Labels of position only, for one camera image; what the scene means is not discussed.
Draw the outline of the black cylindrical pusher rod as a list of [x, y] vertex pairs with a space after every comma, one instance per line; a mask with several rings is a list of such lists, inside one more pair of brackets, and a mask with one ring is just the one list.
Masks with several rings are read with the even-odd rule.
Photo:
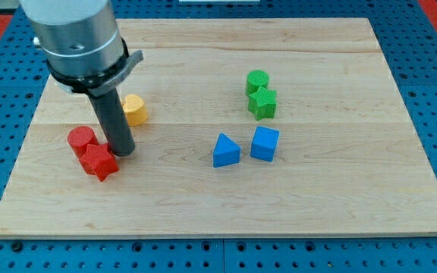
[[134, 138], [130, 131], [121, 101], [116, 89], [101, 96], [88, 95], [96, 117], [111, 151], [119, 156], [130, 155], [134, 149]]

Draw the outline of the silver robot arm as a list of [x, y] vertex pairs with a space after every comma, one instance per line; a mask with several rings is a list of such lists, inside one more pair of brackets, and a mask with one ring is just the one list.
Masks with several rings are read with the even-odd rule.
[[111, 151], [130, 155], [134, 139], [117, 87], [143, 60], [130, 53], [109, 0], [20, 0], [53, 78], [70, 93], [86, 95]]

